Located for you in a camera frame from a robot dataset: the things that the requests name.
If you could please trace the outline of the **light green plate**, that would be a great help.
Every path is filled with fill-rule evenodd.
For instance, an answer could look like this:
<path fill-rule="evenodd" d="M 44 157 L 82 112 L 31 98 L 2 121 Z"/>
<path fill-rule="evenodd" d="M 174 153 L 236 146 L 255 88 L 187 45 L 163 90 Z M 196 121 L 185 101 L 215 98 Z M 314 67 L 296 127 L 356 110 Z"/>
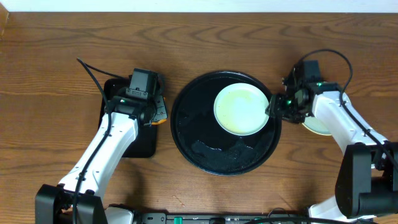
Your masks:
<path fill-rule="evenodd" d="M 328 128 L 318 119 L 313 116 L 309 116 L 305 118 L 305 121 L 302 123 L 309 131 L 319 134 L 322 136 L 331 136 Z"/>
<path fill-rule="evenodd" d="M 254 85 L 234 83 L 216 96 L 213 111 L 217 123 L 227 132 L 248 136 L 259 132 L 268 122 L 269 100 Z"/>

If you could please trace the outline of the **orange sponge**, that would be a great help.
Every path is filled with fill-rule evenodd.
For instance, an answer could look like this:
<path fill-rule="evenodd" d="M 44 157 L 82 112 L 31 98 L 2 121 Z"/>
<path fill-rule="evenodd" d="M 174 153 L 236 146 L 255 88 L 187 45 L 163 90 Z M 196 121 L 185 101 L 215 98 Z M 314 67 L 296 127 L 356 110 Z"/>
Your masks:
<path fill-rule="evenodd" d="M 152 125 L 164 123 L 168 118 L 167 108 L 165 106 L 165 98 L 158 95 L 154 98 L 155 115 L 152 119 Z"/>

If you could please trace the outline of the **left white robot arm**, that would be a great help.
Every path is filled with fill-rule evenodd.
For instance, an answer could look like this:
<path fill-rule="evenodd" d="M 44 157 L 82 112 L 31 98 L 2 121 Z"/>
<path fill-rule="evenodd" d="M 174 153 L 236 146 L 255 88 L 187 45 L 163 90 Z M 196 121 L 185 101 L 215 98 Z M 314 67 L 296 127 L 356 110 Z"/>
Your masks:
<path fill-rule="evenodd" d="M 123 157 L 154 155 L 157 125 L 167 119 L 162 95 L 115 95 L 105 106 L 98 132 L 58 185 L 44 184 L 35 196 L 36 223 L 139 223 L 124 205 L 103 206 L 111 176 Z"/>

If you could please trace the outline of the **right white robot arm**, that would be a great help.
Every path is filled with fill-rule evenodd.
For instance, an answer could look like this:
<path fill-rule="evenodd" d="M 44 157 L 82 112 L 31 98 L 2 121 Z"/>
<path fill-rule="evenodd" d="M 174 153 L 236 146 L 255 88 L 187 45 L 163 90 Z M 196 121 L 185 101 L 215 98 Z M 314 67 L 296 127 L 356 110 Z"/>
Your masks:
<path fill-rule="evenodd" d="M 397 143 L 370 127 L 338 84 L 290 85 L 266 114 L 291 123 L 313 116 L 343 153 L 334 196 L 312 205 L 310 217 L 352 222 L 397 213 Z"/>

